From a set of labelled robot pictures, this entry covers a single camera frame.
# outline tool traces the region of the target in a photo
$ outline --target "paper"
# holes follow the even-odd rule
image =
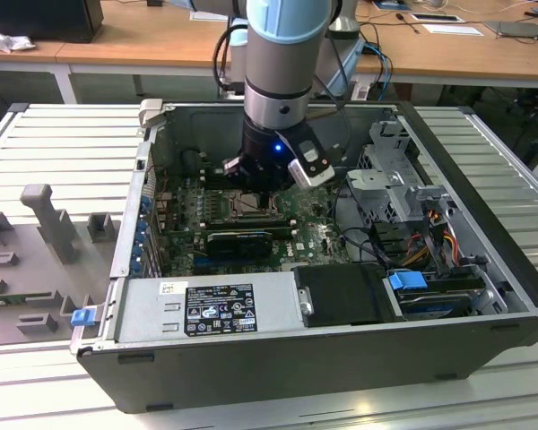
[[[463,36],[484,36],[474,27],[465,27],[464,25],[438,25],[422,24],[430,33],[435,34],[460,34]]]
[[[25,36],[6,36],[0,33],[0,51],[10,54],[12,51],[22,51],[32,49],[36,45],[32,44],[30,38]]]
[[[190,12],[189,19],[191,21],[227,21],[227,16],[218,15],[217,13],[209,12]]]

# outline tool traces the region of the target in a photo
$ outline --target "warning label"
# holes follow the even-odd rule
[[[253,285],[221,285],[186,289],[187,336],[257,331]]]

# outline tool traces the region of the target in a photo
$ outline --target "blue latch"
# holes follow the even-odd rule
[[[95,309],[77,309],[72,314],[71,324],[73,327],[96,325],[96,322],[94,321],[95,318]]]
[[[388,277],[393,289],[415,289],[427,288],[427,281],[424,280],[419,271],[398,271]]]

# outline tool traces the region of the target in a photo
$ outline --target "motherboard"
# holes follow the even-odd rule
[[[164,276],[290,271],[298,265],[349,262],[334,231],[334,193],[297,187],[260,207],[255,194],[186,178],[158,196],[166,241]]]

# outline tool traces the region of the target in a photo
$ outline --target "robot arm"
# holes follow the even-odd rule
[[[332,178],[306,114],[324,35],[343,1],[171,1],[248,20],[243,140],[239,155],[224,166],[227,177],[262,197],[294,182],[311,188]],[[356,0],[347,3],[354,16]]]

